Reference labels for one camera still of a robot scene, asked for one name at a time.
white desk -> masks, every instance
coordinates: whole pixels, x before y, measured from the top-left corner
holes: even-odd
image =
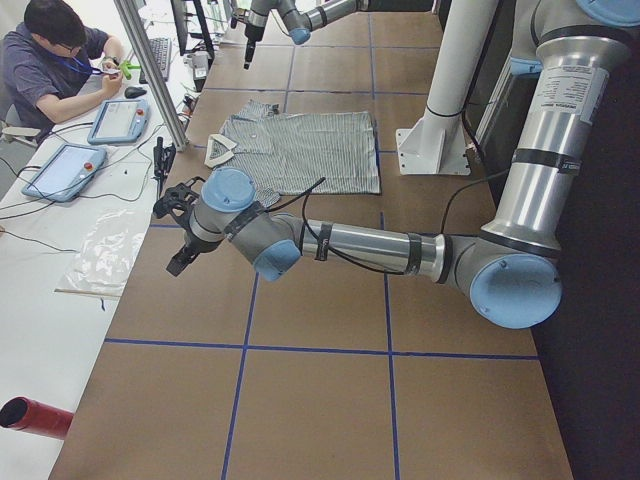
[[[179,105],[192,86],[190,73],[180,57],[171,65],[169,90],[174,104]],[[125,80],[121,89],[136,85],[138,73]],[[162,118],[150,94],[150,118],[141,139],[151,136]],[[69,125],[90,122],[97,109],[75,118],[54,130]],[[89,127],[61,133],[70,143],[86,144]],[[153,134],[141,152],[152,157],[156,137],[163,136],[169,145],[166,128]],[[62,140],[49,137],[37,150],[29,165],[42,165]],[[133,199],[124,202],[108,196],[98,199],[77,198],[68,204],[55,204],[24,217],[0,220],[0,225],[12,233],[41,240],[64,249],[80,249],[85,235],[96,220],[107,211],[126,208],[134,212],[135,222],[142,229],[149,223],[156,197],[156,182],[150,160],[135,151],[135,146],[112,148],[107,163],[112,163],[134,150],[117,165],[107,168],[91,181],[82,195],[96,196],[115,193]],[[24,182],[17,180],[0,208],[28,200],[20,193]],[[0,218],[29,212],[48,201],[0,210]],[[42,403],[75,411],[109,327],[117,300],[104,297],[55,292],[60,278],[73,260],[73,253],[58,253],[42,245],[25,242],[7,234],[0,236],[0,404],[25,396]],[[62,447],[62,441],[38,435],[0,428],[0,478],[11,480],[41,480],[47,478]]]

label sticker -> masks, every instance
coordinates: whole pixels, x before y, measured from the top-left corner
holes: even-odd
[[[579,115],[591,125],[609,73],[602,68],[564,65],[545,68],[538,80],[530,112]]]

glasses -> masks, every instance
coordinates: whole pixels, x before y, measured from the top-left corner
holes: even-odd
[[[69,50],[69,55],[73,55],[73,51],[74,50],[80,50],[82,48],[82,45],[77,46],[77,47],[68,47],[67,45],[63,44],[63,43],[59,43],[58,45],[60,45],[62,48]]]

green object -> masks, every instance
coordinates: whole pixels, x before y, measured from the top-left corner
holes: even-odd
[[[131,65],[129,60],[125,60],[120,64],[120,70],[122,70],[124,78],[131,80],[131,72],[129,70],[140,70],[140,65]]]

hand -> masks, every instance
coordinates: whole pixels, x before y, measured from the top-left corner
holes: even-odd
[[[113,61],[113,58],[107,57],[102,61],[102,70],[117,69],[118,64]]]
[[[102,91],[105,93],[106,98],[113,97],[122,86],[122,72],[118,72],[116,75],[103,75],[102,77]]]

